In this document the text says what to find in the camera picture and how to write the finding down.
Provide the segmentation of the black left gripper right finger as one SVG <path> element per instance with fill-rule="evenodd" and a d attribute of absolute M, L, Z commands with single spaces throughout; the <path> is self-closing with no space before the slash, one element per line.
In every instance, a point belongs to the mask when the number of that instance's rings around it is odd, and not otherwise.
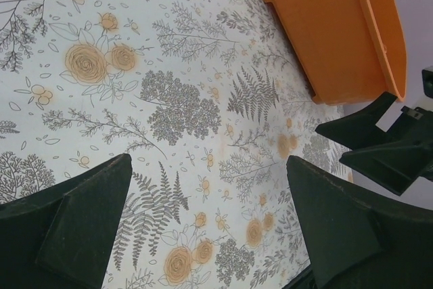
<path fill-rule="evenodd" d="M 291 156 L 288 183 L 316 288 L 431 288 L 432 211 Z"/>

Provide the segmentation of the orange plastic bin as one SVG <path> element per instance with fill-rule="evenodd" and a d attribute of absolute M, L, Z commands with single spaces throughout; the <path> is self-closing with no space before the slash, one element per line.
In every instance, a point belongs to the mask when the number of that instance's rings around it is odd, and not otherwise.
<path fill-rule="evenodd" d="M 270 3 L 316 104 L 357 104 L 407 90 L 407 52 L 395 0 L 263 0 Z"/>

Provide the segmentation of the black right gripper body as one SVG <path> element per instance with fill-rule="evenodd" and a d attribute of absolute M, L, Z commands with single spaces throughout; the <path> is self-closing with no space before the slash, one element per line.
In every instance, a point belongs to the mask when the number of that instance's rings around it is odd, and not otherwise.
<path fill-rule="evenodd" d="M 432 66 L 424 68 L 421 77 L 423 93 L 412 108 L 402 107 L 401 115 L 384 133 L 386 142 L 432 142 Z"/>

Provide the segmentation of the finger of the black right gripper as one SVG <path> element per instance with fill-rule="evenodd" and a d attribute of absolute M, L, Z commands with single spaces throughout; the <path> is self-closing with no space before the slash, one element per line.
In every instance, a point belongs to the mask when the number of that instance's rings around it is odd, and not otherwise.
<path fill-rule="evenodd" d="M 376 123 L 396 101 L 396 96 L 383 92 L 365 108 L 318 125 L 315 132 L 350 150 L 401 149 L 402 141 L 397 141 Z"/>
<path fill-rule="evenodd" d="M 401 196 L 418 178 L 432 180 L 432 136 L 356 139 L 341 142 L 349 151 L 340 162 L 389 192 Z"/>

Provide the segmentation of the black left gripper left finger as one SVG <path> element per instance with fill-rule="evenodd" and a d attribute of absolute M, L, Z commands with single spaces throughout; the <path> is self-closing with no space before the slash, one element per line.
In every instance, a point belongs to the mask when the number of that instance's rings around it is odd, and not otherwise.
<path fill-rule="evenodd" d="M 101 288 L 132 177 L 129 154 L 1 205 L 2 288 Z"/>

